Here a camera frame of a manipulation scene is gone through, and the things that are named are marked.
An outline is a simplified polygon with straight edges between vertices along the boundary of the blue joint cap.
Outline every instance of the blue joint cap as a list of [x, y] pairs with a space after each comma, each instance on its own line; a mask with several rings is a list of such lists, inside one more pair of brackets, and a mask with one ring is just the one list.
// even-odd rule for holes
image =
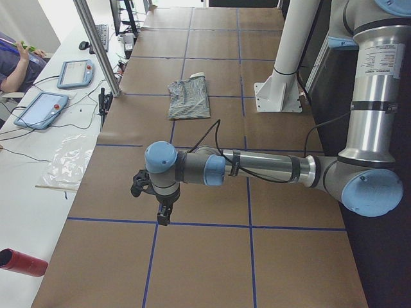
[[411, 17], [410, 0], [375, 0], [376, 4], [392, 15]]
[[328, 37], [328, 47], [336, 50], [357, 50], [358, 45], [351, 38]]
[[225, 158], [210, 155], [204, 166], [204, 183], [208, 186], [220, 186], [224, 182]]
[[372, 169], [361, 173], [345, 185], [341, 201], [362, 216], [376, 217], [394, 209], [403, 197], [403, 184], [388, 169]]
[[169, 170], [177, 159], [174, 146], [166, 141], [157, 141], [145, 151], [146, 169], [150, 173], [163, 173]]

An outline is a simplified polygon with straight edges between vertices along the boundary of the robot warning label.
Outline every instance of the robot warning label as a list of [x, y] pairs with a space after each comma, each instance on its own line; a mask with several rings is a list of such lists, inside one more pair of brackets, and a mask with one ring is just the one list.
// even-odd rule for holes
[[355, 77], [389, 75], [399, 79], [404, 50], [404, 44], [387, 44], [361, 49], [358, 52]]

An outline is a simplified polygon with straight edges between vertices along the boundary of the hand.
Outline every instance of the hand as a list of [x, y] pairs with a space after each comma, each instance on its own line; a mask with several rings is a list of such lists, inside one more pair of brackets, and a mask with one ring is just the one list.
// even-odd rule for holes
[[24, 49], [23, 46], [21, 46], [20, 42], [16, 42], [15, 45], [17, 47], [17, 50], [19, 51], [20, 60], [24, 60], [25, 62], [29, 62], [30, 58], [29, 58], [28, 50], [29, 50], [30, 46], [27, 46], [26, 49]]
[[46, 52], [44, 50], [41, 49], [36, 49], [33, 51], [33, 53], [41, 58], [46, 57]]

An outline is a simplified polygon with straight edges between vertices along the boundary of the person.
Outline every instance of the person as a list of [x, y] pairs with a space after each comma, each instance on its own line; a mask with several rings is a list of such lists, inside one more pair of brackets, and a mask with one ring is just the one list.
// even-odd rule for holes
[[0, 32], [0, 90], [3, 92], [26, 92], [46, 66], [46, 53], [36, 49], [32, 53], [20, 42]]

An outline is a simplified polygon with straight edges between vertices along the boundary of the person's arm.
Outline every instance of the person's arm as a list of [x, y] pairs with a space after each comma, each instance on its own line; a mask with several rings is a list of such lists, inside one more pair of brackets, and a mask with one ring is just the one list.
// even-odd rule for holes
[[1, 82], [0, 90], [3, 92], [16, 92], [26, 77], [27, 67], [30, 61], [28, 51], [30, 47], [24, 49], [20, 42], [17, 42], [16, 46], [20, 54], [20, 61], [14, 71]]

